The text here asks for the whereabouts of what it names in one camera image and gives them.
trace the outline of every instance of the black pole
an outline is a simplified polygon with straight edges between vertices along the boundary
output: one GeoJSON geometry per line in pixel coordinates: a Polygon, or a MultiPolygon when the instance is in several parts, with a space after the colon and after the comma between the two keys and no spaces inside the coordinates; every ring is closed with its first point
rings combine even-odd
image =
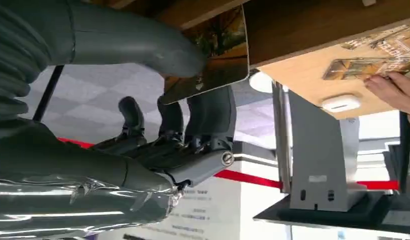
{"type": "Polygon", "coordinates": [[[41,97],[37,109],[35,110],[35,114],[33,116],[34,121],[42,121],[46,109],[48,108],[49,102],[51,101],[52,95],[54,94],[55,88],[58,84],[58,80],[61,77],[62,71],[64,70],[64,66],[65,65],[56,66],[55,70],[53,70],[52,76],[50,77],[46,90],[44,90],[43,96],[41,97]]]}

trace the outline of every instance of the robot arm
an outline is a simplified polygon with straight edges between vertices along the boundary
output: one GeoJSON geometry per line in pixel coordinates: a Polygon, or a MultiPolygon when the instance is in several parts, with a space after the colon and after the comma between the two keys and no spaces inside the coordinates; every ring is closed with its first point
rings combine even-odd
{"type": "Polygon", "coordinates": [[[236,109],[229,87],[209,93],[221,96],[214,103],[225,101],[215,104],[223,111],[212,112],[207,93],[189,100],[193,116],[212,114],[191,119],[186,143],[167,140],[180,128],[166,114],[160,140],[133,140],[142,119],[129,118],[128,111],[117,141],[82,149],[18,117],[28,107],[15,97],[28,95],[48,65],[138,63],[192,77],[205,61],[178,31],[130,13],[77,0],[0,0],[0,237],[77,237],[156,223],[184,187],[232,161],[236,109]],[[229,121],[209,124],[218,118],[229,121]]]}

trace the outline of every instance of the human hand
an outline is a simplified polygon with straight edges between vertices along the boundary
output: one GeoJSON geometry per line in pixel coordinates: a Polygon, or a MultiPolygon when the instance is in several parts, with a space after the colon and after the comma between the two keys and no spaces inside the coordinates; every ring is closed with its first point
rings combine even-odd
{"type": "Polygon", "coordinates": [[[410,115],[410,78],[399,72],[388,72],[390,79],[374,75],[364,81],[365,87],[381,100],[410,115]]]}

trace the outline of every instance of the red line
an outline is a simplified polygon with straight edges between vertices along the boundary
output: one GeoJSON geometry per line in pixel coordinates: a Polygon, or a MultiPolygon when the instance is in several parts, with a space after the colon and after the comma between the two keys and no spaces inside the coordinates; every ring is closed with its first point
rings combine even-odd
{"type": "Polygon", "coordinates": [[[252,176],[249,174],[232,171],[232,170],[222,170],[221,172],[214,175],[214,177],[228,179],[243,183],[257,184],[261,186],[267,186],[272,188],[281,189],[283,184],[279,181],[274,181],[259,176],[252,176]]]}
{"type": "MultiPolygon", "coordinates": [[[[66,139],[66,138],[58,138],[58,139],[62,142],[70,142],[73,144],[80,145],[80,147],[86,148],[86,149],[93,146],[93,144],[91,143],[76,141],[72,139],[66,139]]],[[[257,184],[257,185],[267,186],[267,187],[272,187],[272,188],[277,188],[277,189],[281,189],[283,186],[283,184],[279,181],[274,181],[274,180],[262,178],[259,176],[253,176],[253,175],[249,175],[249,174],[245,174],[245,173],[241,173],[237,171],[231,171],[231,170],[223,170],[215,174],[214,177],[243,182],[243,183],[257,184]]],[[[357,183],[361,185],[365,185],[368,190],[398,190],[399,189],[399,185],[397,181],[358,181],[357,183]]]]}

